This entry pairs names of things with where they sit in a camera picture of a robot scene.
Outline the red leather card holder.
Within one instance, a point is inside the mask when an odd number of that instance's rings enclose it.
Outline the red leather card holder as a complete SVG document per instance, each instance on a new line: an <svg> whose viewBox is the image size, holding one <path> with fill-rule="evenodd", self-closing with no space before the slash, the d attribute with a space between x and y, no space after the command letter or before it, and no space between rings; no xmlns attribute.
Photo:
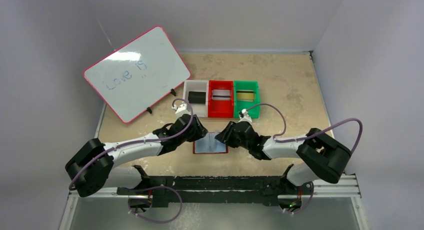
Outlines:
<svg viewBox="0 0 424 230"><path fill-rule="evenodd" d="M194 141L193 154L226 154L228 147L219 142L215 137L220 132L209 132L203 138Z"/></svg>

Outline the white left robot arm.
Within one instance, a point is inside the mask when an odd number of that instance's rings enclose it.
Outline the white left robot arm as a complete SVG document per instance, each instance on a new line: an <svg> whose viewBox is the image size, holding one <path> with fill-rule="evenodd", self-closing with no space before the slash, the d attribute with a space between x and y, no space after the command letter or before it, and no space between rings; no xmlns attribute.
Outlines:
<svg viewBox="0 0 424 230"><path fill-rule="evenodd" d="M183 143L199 140L207 133L197 115L184 114L174 123L139 138L112 143L90 139L65 165L71 179L69 190L77 191L80 197L90 196L105 186L114 168L175 151Z"/></svg>

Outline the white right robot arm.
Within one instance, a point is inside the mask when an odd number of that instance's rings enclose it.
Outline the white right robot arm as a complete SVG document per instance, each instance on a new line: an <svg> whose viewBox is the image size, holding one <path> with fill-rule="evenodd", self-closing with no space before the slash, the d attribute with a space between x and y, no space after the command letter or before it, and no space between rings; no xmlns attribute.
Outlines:
<svg viewBox="0 0 424 230"><path fill-rule="evenodd" d="M258 160L302 159L302 163L287 168L283 175L294 186L317 179L338 183L352 155L350 149L318 128L292 139L274 139L259 135L250 122L231 121L215 139L232 148L242 147Z"/></svg>

